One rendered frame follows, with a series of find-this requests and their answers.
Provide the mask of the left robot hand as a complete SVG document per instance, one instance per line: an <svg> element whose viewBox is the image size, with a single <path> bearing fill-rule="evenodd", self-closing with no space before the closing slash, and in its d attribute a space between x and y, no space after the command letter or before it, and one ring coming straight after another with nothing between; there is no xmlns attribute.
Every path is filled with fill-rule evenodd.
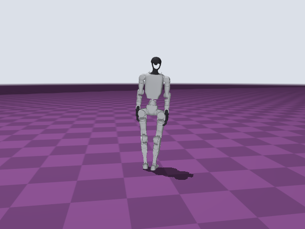
<svg viewBox="0 0 305 229"><path fill-rule="evenodd" d="M137 106L136 107L136 119L137 119L137 121L139 122L140 120L138 119L138 111L140 110L140 107L139 106Z"/></svg>

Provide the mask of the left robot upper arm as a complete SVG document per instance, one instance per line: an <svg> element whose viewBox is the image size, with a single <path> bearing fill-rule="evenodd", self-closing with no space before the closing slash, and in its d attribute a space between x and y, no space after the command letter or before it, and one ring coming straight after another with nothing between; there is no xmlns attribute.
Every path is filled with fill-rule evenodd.
<svg viewBox="0 0 305 229"><path fill-rule="evenodd" d="M144 87L144 80L145 80L145 76L146 76L146 73L143 73L139 76L139 95L143 95L144 94L144 90L143 90L143 87Z"/></svg>

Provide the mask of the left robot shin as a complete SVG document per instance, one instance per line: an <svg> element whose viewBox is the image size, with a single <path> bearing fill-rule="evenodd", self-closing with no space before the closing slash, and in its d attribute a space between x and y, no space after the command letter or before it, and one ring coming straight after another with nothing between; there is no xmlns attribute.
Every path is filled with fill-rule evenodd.
<svg viewBox="0 0 305 229"><path fill-rule="evenodd" d="M146 143L142 142L142 135L141 135L141 149L142 149L144 164L145 162L147 164L147 142Z"/></svg>

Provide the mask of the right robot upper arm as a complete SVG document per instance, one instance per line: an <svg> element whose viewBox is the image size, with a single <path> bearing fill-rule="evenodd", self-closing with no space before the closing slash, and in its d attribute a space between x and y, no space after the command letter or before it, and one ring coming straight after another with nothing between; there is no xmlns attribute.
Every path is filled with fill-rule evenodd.
<svg viewBox="0 0 305 229"><path fill-rule="evenodd" d="M164 76L163 75L163 81L165 82L164 84L164 97L165 98L168 98L168 95L169 95L169 91L170 91L170 77L168 76Z"/></svg>

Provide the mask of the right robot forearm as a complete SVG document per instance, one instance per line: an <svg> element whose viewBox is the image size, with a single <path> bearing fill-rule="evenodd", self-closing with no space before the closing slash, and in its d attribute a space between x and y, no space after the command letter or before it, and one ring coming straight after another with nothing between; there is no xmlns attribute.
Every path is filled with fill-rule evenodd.
<svg viewBox="0 0 305 229"><path fill-rule="evenodd" d="M164 101L164 108L165 108L165 110L168 110L168 112L169 112L169 107L170 107L170 98L171 98L171 93L169 93L169 95L168 95L168 99L165 99ZM164 112L165 112L165 110L164 110Z"/></svg>

